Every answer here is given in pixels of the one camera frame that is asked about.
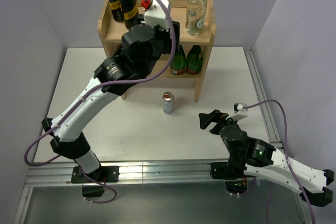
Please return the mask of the clear bottle green cap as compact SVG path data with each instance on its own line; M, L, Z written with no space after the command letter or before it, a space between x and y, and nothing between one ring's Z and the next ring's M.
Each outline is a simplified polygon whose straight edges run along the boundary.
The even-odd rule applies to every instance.
M186 32L198 35L204 27L207 10L207 0L188 0L186 7Z

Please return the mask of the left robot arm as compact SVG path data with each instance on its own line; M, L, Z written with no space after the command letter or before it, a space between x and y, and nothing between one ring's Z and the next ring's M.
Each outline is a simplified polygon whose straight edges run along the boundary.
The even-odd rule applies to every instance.
M102 176L101 164L86 140L86 125L110 102L123 95L139 79L149 76L162 54L178 51L180 23L172 28L148 25L144 16L121 37L113 56L106 58L94 71L86 88L58 117L44 119L45 131L50 133L54 153L74 160L91 182Z

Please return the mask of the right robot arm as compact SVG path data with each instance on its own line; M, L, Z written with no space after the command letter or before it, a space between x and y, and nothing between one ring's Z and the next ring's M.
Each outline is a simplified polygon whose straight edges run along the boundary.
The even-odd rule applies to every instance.
M332 203L333 192L327 188L334 181L332 170L314 169L286 157L270 143L248 136L237 121L220 110L199 113L198 117L202 130L215 124L210 133L220 136L229 152L227 161L211 163L213 179L254 176L286 187L314 206L325 207Z

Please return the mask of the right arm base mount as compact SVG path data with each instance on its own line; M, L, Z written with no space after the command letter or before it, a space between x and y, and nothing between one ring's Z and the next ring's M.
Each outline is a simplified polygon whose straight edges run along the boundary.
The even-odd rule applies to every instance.
M228 162L212 162L210 176L212 179L223 180L228 195L239 198L257 185L256 177L245 175L244 171L244 168L229 166Z

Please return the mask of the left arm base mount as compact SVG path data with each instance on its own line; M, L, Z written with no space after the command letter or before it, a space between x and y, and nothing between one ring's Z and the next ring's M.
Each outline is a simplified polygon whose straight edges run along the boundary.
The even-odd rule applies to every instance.
M82 184L82 196L84 200L92 204L106 204L114 201L117 192L108 183L116 183L119 178L119 166L100 166L92 173L85 173L81 166L75 166L72 171L70 182ZM107 191L113 192L109 200L99 200Z

